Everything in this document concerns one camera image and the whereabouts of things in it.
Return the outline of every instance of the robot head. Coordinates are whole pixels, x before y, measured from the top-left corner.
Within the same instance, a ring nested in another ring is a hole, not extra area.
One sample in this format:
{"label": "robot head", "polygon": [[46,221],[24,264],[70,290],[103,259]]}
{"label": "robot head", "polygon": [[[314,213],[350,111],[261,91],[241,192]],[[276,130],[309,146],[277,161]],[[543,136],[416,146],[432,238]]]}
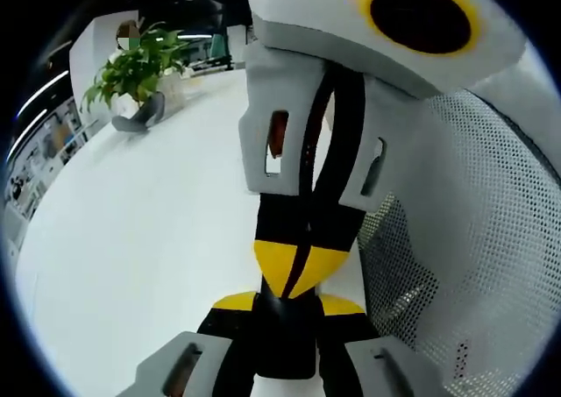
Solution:
{"label": "robot head", "polygon": [[424,98],[517,62],[525,38],[493,0],[249,0],[268,47],[371,74]]}

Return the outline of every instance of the wall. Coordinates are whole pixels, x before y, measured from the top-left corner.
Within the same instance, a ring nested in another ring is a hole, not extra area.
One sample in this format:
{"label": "wall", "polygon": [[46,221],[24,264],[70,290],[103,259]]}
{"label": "wall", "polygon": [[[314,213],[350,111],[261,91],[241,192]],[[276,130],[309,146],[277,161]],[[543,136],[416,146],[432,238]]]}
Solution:
{"label": "wall", "polygon": [[228,27],[228,47],[232,62],[244,61],[245,26],[237,25]]}
{"label": "wall", "polygon": [[98,124],[87,130],[89,136],[105,126],[115,113],[105,103],[92,103],[89,111],[85,106],[80,110],[80,103],[100,68],[117,49],[117,28],[125,20],[131,19],[138,19],[138,11],[123,11],[94,18],[70,48],[70,81],[82,124],[99,120]]}
{"label": "wall", "polygon": [[29,157],[33,149],[37,147],[37,144],[39,144],[39,151],[40,152],[43,151],[43,140],[45,139],[46,136],[48,136],[51,133],[51,130],[47,127],[48,126],[53,127],[56,124],[55,116],[54,116],[55,112],[60,118],[64,118],[64,116],[69,111],[72,111],[71,105],[73,102],[74,102],[73,97],[67,99],[64,103],[60,104],[55,110],[53,110],[48,117],[43,119],[40,125],[34,127],[34,129],[32,130],[32,136],[26,140],[25,145],[21,149],[19,149],[18,154],[16,154],[13,157],[13,161],[10,164],[10,168],[9,168],[10,173],[9,173],[8,183],[6,184],[6,187],[4,189],[4,196],[9,191],[11,191],[9,179],[12,176],[20,175],[24,170],[26,164],[27,166],[29,166],[29,162],[27,161],[27,158]]}

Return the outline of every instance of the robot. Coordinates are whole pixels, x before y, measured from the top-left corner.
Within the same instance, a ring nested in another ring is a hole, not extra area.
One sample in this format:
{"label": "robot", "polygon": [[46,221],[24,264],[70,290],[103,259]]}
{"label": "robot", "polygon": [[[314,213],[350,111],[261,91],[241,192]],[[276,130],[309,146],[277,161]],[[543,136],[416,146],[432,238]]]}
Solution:
{"label": "robot", "polygon": [[[260,194],[261,289],[224,297],[137,370],[121,396],[249,396],[253,376],[309,379],[328,397],[447,395],[427,359],[380,337],[352,301],[318,293],[345,261],[387,144],[380,115],[411,124],[432,96],[516,63],[525,38],[491,0],[249,0],[249,107],[239,123],[245,178]],[[335,100],[327,157],[316,144]],[[266,171],[266,150],[281,156]]]}

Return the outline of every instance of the plant pot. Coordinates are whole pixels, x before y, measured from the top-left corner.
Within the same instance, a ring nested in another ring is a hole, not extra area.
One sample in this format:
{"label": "plant pot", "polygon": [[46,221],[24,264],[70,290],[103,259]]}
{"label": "plant pot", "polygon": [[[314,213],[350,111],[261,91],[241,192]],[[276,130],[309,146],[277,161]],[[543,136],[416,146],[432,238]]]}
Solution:
{"label": "plant pot", "polygon": [[179,73],[164,75],[158,81],[158,90],[166,97],[164,116],[174,114],[185,107],[185,94]]}
{"label": "plant pot", "polygon": [[130,95],[113,96],[111,110],[115,115],[131,118],[138,112],[140,105]]}

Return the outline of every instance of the gray mesh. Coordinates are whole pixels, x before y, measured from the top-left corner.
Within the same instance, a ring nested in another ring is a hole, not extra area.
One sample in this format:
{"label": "gray mesh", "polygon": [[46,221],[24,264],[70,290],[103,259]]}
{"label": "gray mesh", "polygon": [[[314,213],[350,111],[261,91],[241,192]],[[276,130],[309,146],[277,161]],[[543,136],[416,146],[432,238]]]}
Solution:
{"label": "gray mesh", "polygon": [[426,262],[442,256],[411,244],[408,209],[389,185],[358,238],[368,313],[381,334],[432,359],[452,394],[508,396],[561,313],[561,187],[539,153],[476,96],[439,96],[430,108],[447,137],[442,153],[459,162],[453,176],[478,203],[465,215],[467,261],[432,273]]}

